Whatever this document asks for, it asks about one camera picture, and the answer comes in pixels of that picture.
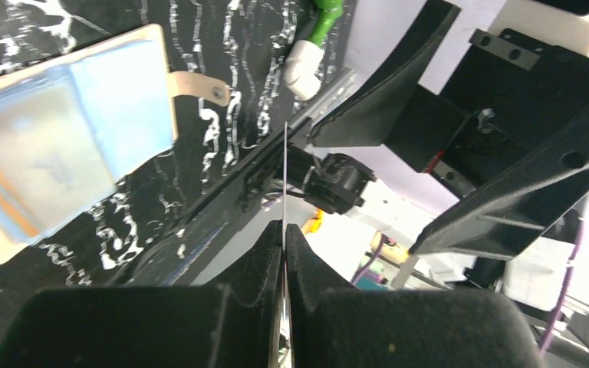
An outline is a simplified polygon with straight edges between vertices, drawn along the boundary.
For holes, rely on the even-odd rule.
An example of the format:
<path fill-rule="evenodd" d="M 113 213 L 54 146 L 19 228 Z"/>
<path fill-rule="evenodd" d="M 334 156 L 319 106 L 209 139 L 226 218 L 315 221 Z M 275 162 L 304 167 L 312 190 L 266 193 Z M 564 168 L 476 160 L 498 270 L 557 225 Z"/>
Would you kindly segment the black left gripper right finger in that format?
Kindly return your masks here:
<path fill-rule="evenodd" d="M 362 291 L 285 230 L 296 367 L 541 367 L 522 313 L 482 290 Z"/>

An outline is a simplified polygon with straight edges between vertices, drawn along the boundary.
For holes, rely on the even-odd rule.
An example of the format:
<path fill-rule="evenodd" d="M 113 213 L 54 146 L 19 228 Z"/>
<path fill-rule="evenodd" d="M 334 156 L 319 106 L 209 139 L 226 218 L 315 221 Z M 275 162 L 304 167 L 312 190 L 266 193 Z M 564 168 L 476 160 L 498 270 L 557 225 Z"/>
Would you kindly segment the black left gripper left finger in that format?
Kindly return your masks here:
<path fill-rule="evenodd" d="M 0 367 L 275 367 L 282 223 L 201 286 L 37 293 L 0 345 Z"/>

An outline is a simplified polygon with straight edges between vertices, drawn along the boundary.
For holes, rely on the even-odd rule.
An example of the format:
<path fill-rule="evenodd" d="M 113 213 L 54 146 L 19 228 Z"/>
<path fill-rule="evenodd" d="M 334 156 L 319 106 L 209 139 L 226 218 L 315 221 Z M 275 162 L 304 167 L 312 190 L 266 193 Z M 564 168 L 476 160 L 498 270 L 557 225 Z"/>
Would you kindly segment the white credit card grey stripe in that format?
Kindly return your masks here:
<path fill-rule="evenodd" d="M 283 280 L 283 311 L 281 331 L 284 333 L 285 341 L 288 344 L 288 349 L 291 349 L 291 321 L 290 321 L 290 301 L 288 296 L 288 281 L 287 281 L 287 251 L 286 251 L 286 234 L 287 234 L 287 197 L 288 197 L 288 122 L 284 122 L 284 142 L 283 142 L 283 168 L 282 168 L 282 230 L 281 230 L 281 245 L 282 255 L 284 256 L 284 280 Z"/>

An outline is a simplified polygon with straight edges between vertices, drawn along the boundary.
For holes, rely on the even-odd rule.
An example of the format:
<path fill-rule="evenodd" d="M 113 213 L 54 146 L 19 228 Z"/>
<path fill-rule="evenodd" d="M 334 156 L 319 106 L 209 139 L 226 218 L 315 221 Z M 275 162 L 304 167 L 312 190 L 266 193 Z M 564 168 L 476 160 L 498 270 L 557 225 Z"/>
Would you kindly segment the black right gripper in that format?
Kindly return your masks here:
<path fill-rule="evenodd" d="M 447 1 L 425 2 L 384 62 L 315 124 L 310 140 L 319 147 L 386 140 L 413 170 L 466 196 L 423 229 L 411 254 L 509 260 L 589 193 L 589 57 L 509 28 L 476 30 L 439 94 L 417 87 L 459 13 Z"/>

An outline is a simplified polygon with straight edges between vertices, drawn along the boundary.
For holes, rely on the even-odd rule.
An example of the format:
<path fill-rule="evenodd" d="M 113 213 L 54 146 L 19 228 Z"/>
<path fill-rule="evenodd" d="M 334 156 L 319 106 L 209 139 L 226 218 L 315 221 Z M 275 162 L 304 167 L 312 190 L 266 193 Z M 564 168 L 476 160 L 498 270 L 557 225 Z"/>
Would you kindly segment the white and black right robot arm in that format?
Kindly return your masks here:
<path fill-rule="evenodd" d="M 419 79 L 458 8 L 428 1 L 365 84 L 312 130 L 388 147 L 459 197 L 411 252 L 508 260 L 589 193 L 589 1 L 507 1 L 440 93 Z"/>

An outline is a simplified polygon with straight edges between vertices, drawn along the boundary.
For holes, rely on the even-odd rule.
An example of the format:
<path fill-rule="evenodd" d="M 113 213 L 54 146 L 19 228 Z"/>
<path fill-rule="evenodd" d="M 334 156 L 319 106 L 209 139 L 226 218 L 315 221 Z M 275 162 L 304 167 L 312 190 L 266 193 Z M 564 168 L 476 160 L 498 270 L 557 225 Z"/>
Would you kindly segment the aluminium front rail frame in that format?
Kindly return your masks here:
<path fill-rule="evenodd" d="M 335 79 L 325 84 L 309 103 L 286 123 L 288 132 L 297 133 L 308 124 L 315 124 L 342 104 L 352 94 L 356 76 L 355 70 L 343 67 Z"/>

